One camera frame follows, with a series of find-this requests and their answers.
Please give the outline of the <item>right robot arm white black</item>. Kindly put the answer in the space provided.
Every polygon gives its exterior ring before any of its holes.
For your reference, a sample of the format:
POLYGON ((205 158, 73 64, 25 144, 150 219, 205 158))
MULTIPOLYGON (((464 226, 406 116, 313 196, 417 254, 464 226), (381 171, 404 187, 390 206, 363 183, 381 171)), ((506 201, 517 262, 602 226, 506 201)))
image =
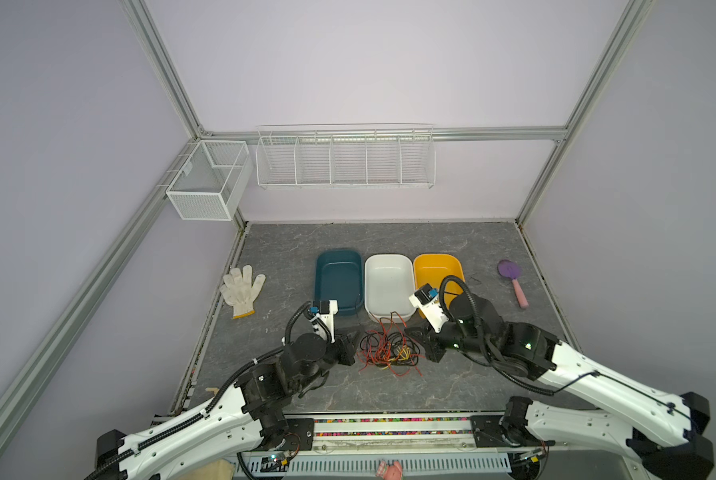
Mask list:
POLYGON ((714 446, 704 432, 711 419, 707 398, 637 382, 590 359, 534 324, 509 322, 494 305, 468 291, 449 305, 429 285, 411 294, 428 324, 407 331, 425 357, 439 362, 447 351, 480 354, 503 378, 537 395, 574 395, 590 410, 558 408, 513 396, 503 415, 475 420, 479 446, 550 447, 571 444, 639 462, 658 479, 706 479, 715 467, 714 446))

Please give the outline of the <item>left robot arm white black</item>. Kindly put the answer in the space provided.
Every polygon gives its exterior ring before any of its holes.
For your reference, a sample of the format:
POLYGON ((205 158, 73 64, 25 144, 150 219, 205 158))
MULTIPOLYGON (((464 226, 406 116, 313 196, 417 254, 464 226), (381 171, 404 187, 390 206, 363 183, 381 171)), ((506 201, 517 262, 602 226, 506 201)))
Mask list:
POLYGON ((168 421, 97 442, 92 479, 173 479, 225 456, 281 444, 289 432, 285 408, 323 386, 336 365, 355 362, 360 330, 339 329, 333 340, 306 333, 253 359, 211 399, 168 421))

